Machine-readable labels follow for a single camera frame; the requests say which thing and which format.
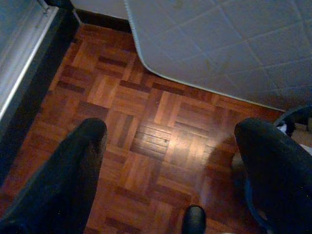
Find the parquet floor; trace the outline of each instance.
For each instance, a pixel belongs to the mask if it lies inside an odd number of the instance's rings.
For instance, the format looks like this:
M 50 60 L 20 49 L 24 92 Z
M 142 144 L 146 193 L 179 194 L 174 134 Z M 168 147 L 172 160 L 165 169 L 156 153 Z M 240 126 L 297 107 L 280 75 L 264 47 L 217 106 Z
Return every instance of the parquet floor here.
M 192 203 L 206 210 L 208 234 L 259 233 L 234 193 L 233 132 L 247 117 L 279 115 L 153 75 L 130 34 L 81 26 L 2 188 L 1 212 L 75 126 L 98 117 L 108 147 L 86 234 L 179 234 Z

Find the white mattress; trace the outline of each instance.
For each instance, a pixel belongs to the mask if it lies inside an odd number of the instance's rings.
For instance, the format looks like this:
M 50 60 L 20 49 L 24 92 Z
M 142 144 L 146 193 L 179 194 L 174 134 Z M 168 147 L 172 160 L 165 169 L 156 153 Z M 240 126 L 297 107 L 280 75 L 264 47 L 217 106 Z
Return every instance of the white mattress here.
M 311 0 L 125 0 L 144 66 L 276 109 L 312 104 Z

